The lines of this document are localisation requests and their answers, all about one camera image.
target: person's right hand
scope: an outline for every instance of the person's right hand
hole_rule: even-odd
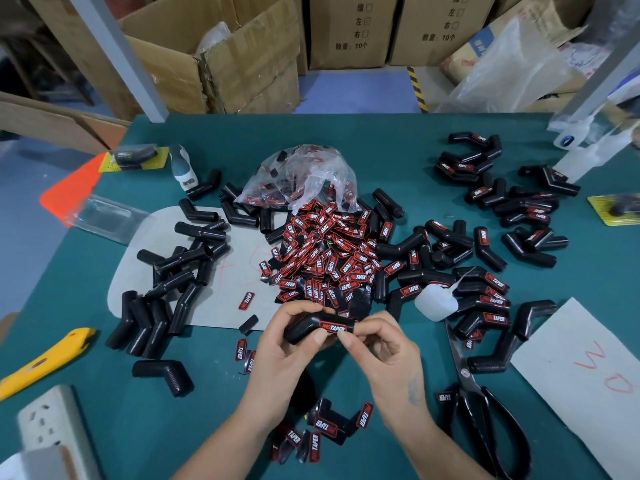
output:
[[[338,339],[369,380],[380,416],[396,437],[434,425],[424,396],[420,349],[389,313],[367,317],[356,323],[353,334],[338,332]]]

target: striped floor tape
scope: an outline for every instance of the striped floor tape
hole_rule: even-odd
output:
[[[420,83],[418,82],[418,78],[415,75],[415,71],[413,67],[407,67],[407,72],[409,72],[409,79],[411,79],[411,85],[413,86],[413,92],[415,93],[415,98],[418,99],[418,106],[420,106],[421,112],[427,111],[427,104],[424,102],[424,98],[422,97],[422,90],[420,88]]]

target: hand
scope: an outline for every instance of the hand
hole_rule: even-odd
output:
[[[338,339],[369,380],[380,416],[397,438],[435,425],[424,396],[420,349],[389,313],[367,317],[356,323],[353,334],[338,332]]]
[[[256,428],[267,434],[275,428],[289,407],[300,375],[323,347],[335,342],[318,329],[293,346],[284,340],[284,329],[293,317],[304,312],[335,313],[311,301],[292,301],[279,307],[258,341],[249,383],[238,405],[238,414],[248,416]]]

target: blue floor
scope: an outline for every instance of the blue floor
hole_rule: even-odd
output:
[[[420,112],[404,68],[311,72],[300,94],[301,114]],[[110,116],[104,104],[59,104]],[[92,156],[29,138],[0,143],[0,262],[14,271],[0,287],[0,319],[22,309],[67,232],[40,195]]]

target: clear plastic tray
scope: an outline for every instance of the clear plastic tray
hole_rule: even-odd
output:
[[[65,222],[121,244],[129,244],[148,212],[99,195],[89,195],[78,208],[65,216]]]

